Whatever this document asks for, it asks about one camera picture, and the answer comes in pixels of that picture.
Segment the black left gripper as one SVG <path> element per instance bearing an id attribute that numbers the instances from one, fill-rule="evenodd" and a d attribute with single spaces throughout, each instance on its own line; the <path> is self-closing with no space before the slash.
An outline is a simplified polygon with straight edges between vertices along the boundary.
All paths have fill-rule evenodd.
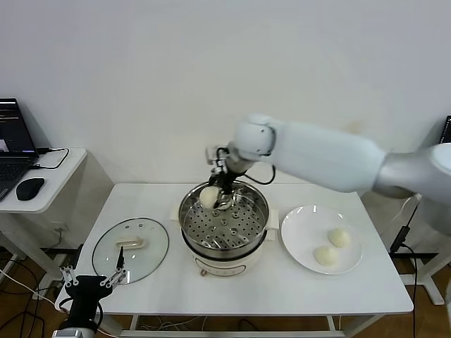
<path id="1" fill-rule="evenodd" d="M 108 294 L 106 287 L 117 287 L 126 278 L 123 247 L 119 251 L 116 269 L 110 277 L 77 276 L 75 268 L 81 251 L 82 245 L 80 244 L 73 253 L 69 254 L 68 262 L 60 267 L 60 271 L 63 276 L 66 293 L 72 299 L 69 317 L 94 320 L 99 301 Z"/>

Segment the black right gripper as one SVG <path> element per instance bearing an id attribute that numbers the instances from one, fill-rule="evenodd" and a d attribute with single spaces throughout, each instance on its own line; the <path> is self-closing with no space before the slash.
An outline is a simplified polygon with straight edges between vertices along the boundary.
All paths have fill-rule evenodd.
<path id="1" fill-rule="evenodd" d="M 215 202 L 215 209 L 224 211 L 233 204 L 235 173 L 227 167 L 220 166 L 215 169 L 215 174 L 216 176 L 209 178 L 207 187 L 215 187 L 217 185 L 220 188 Z"/>

